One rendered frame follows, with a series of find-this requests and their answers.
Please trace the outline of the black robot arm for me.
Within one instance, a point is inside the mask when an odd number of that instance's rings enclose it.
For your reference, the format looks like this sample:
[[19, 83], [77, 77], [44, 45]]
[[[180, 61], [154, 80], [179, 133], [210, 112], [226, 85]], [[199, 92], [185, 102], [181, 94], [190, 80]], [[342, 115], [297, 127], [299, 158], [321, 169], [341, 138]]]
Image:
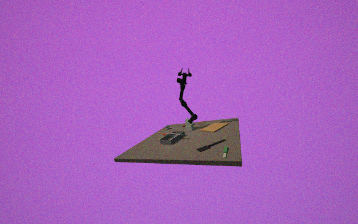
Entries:
[[184, 108], [186, 108], [186, 110], [187, 110], [187, 111], [189, 112], [189, 114], [191, 115], [191, 118], [188, 120], [188, 122], [189, 122], [190, 124], [192, 124], [193, 121], [197, 119], [197, 115], [194, 114], [194, 113], [189, 109], [189, 107], [187, 106], [186, 102], [182, 99], [182, 98], [183, 98], [183, 91], [184, 91], [184, 89], [185, 89], [185, 87], [186, 87], [185, 85], [187, 84], [187, 83], [186, 83], [186, 80], [182, 80], [182, 79], [180, 79], [180, 78], [177, 78], [177, 83], [180, 83], [180, 89], [181, 89], [181, 91], [180, 91], [180, 98], [179, 98], [180, 103], [181, 103], [181, 105], [182, 105]]

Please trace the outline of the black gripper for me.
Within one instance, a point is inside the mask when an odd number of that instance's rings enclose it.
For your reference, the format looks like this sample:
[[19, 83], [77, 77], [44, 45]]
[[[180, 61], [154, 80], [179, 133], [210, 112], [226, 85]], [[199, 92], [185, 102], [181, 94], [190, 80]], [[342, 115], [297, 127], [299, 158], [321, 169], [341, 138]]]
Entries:
[[[183, 68], [182, 68], [182, 69], [183, 69]], [[181, 69], [181, 71], [178, 73], [179, 76], [183, 75], [182, 80], [186, 80], [186, 77], [187, 77], [187, 76], [189, 76], [189, 77], [192, 76], [192, 74], [189, 72], [189, 69], [188, 69], [188, 74], [182, 74], [182, 69]]]

